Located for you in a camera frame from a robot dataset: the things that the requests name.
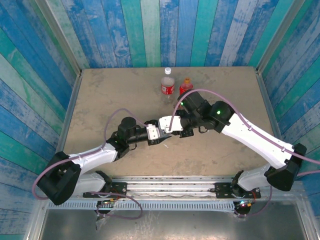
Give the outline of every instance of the tabletop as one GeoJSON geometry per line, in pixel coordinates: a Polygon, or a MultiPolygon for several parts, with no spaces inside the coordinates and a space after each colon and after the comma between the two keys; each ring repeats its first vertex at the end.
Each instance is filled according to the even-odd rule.
{"type": "MultiPolygon", "coordinates": [[[[85,69],[64,146],[66,154],[84,152],[102,144],[108,117],[127,108],[143,122],[172,114],[174,105],[161,99],[164,68],[85,69]]],[[[215,91],[229,99],[253,124],[272,133],[268,114],[253,67],[173,67],[175,97],[184,78],[195,89],[215,91]]],[[[218,97],[200,93],[213,104],[218,97]]],[[[119,112],[107,129],[107,138],[117,130],[126,112],[119,112]]],[[[234,175],[267,162],[237,140],[214,130],[194,136],[170,137],[161,144],[137,144],[123,158],[100,165],[109,176],[234,175]]]]}

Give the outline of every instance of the metal floor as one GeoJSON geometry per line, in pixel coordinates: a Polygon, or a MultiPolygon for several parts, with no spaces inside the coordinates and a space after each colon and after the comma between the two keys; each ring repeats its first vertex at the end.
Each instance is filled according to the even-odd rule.
{"type": "MultiPolygon", "coordinates": [[[[257,202],[252,212],[265,202],[257,202]]],[[[117,214],[134,217],[135,210],[117,214]]],[[[307,239],[298,207],[273,201],[257,216],[240,219],[216,211],[145,211],[138,220],[108,218],[96,230],[93,210],[48,209],[42,240],[303,240],[307,239]]]]}

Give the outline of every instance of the orange bottle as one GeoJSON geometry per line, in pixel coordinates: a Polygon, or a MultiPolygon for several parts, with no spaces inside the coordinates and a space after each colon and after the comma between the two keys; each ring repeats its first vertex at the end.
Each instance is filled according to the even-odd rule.
{"type": "Polygon", "coordinates": [[[180,91],[180,95],[183,94],[185,91],[189,90],[189,89],[193,89],[194,86],[192,85],[191,81],[190,81],[190,77],[186,77],[183,81],[183,83],[180,85],[179,91],[180,91]]]}

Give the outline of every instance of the white bottle cap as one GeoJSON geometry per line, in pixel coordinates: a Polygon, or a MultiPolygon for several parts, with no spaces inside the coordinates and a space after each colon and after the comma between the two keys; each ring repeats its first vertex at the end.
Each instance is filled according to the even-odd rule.
{"type": "Polygon", "coordinates": [[[171,68],[170,68],[170,67],[166,67],[166,68],[164,69],[164,72],[165,72],[165,74],[167,74],[167,75],[171,74],[171,68]]]}

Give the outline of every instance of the blue wooden wall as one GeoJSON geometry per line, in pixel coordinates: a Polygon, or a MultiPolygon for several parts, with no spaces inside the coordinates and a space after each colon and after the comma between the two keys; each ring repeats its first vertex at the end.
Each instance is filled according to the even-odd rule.
{"type": "MultiPolygon", "coordinates": [[[[320,160],[320,0],[305,0],[262,76],[283,139],[320,160]]],[[[301,172],[317,169],[304,162],[301,172]]],[[[320,216],[320,175],[302,179],[320,216]]]]}
{"type": "Polygon", "coordinates": [[[0,0],[0,240],[21,240],[76,74],[35,0],[0,0]]]}
{"type": "Polygon", "coordinates": [[[256,67],[293,0],[46,0],[81,69],[256,67]]]}

